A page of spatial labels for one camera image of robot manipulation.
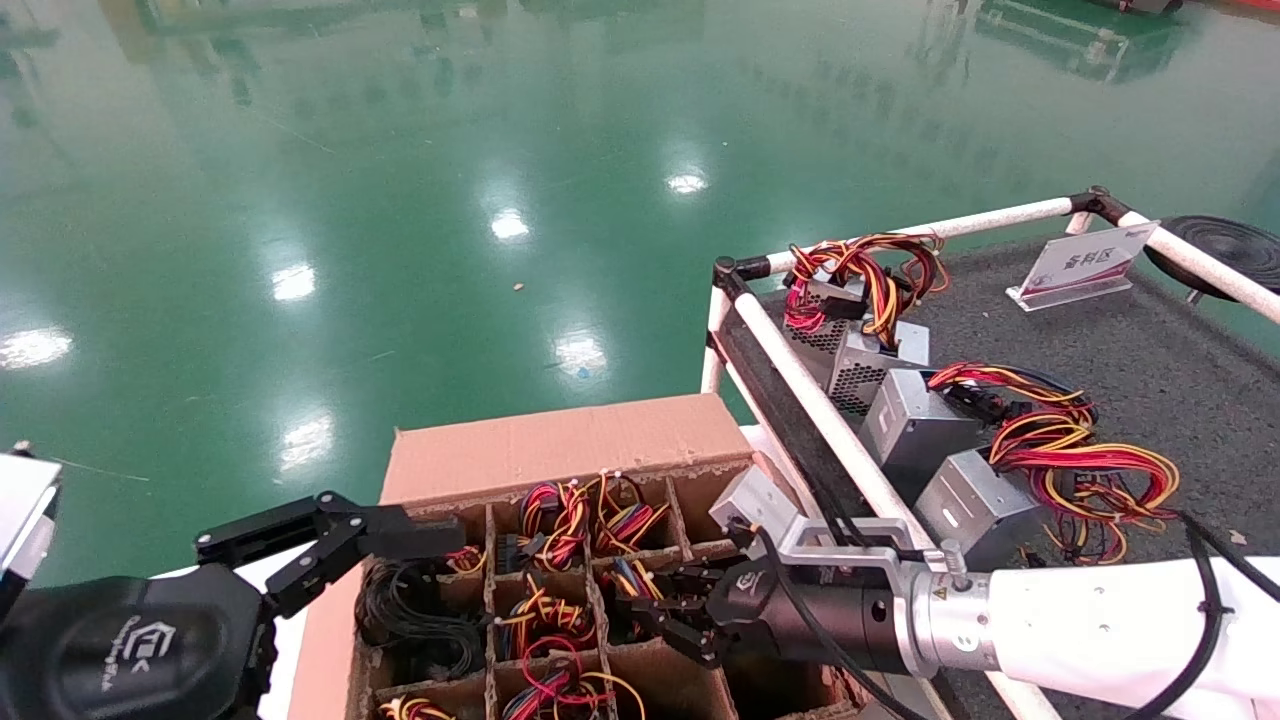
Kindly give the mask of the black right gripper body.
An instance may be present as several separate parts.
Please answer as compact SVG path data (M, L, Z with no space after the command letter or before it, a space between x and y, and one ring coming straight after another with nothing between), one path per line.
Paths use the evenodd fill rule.
M817 624L860 667L905 673L893 618L893 593L879 580L845 578L836 583L791 579L795 594ZM705 601L705 612L733 650L772 653L790 661L833 664L785 593L769 565L736 565L724 571Z

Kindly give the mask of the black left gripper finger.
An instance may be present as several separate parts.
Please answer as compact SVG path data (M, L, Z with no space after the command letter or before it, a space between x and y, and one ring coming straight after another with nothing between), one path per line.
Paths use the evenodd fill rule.
M234 580L237 568L297 548L260 593L269 615L293 618L365 559L443 559L463 546L454 518L417 524L399 505L362 506L326 491L204 530L195 573Z

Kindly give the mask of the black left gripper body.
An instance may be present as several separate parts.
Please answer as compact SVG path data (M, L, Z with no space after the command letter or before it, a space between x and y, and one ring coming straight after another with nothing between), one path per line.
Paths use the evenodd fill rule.
M27 591L3 621L5 719L255 719L276 660L260 592L221 566Z

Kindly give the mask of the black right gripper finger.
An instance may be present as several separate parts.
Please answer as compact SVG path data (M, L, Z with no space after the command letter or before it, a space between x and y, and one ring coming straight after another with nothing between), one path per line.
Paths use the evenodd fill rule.
M707 669L718 669L728 648L707 601L699 598L621 598L614 609L641 632L662 639L669 648Z
M640 588L659 609L701 609L727 570L714 564L646 569L640 571Z

